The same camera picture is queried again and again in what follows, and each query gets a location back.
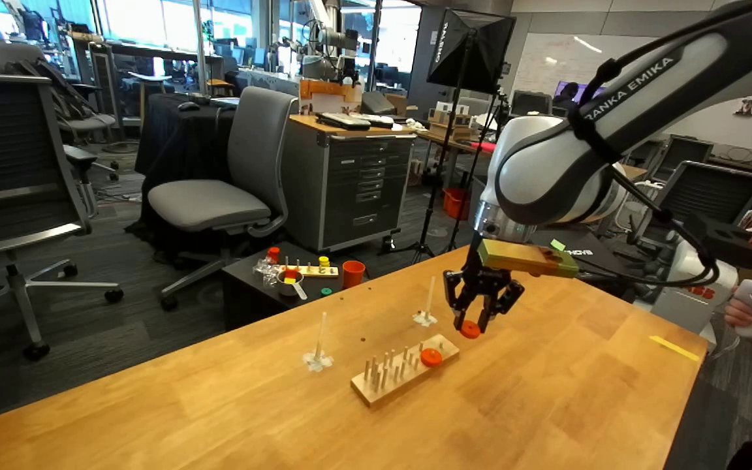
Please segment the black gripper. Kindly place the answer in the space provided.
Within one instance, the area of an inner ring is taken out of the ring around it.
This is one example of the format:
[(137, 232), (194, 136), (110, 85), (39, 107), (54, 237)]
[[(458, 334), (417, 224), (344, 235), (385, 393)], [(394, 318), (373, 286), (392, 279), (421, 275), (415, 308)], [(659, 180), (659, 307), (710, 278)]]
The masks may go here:
[(466, 317), (471, 303), (484, 295), (484, 308), (481, 308), (481, 334), (489, 330), (489, 324), (500, 317), (506, 314), (526, 288), (506, 273), (506, 269), (492, 269), (481, 262), (481, 248), (471, 247), (467, 260), (460, 269), (446, 269), (445, 273), (445, 294), (446, 303), (453, 308), (453, 324), (458, 333), (466, 326)]

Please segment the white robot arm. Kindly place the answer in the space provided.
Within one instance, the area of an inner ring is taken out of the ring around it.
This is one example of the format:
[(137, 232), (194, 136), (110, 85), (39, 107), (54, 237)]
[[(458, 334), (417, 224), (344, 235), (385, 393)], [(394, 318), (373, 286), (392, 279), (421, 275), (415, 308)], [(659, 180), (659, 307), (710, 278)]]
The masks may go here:
[(591, 224), (643, 193), (617, 162), (685, 115), (752, 96), (752, 0), (605, 60), (563, 117), (513, 117), (489, 162), (463, 269), (445, 275), (458, 333), (484, 334), (526, 294), (494, 262), (513, 224)]

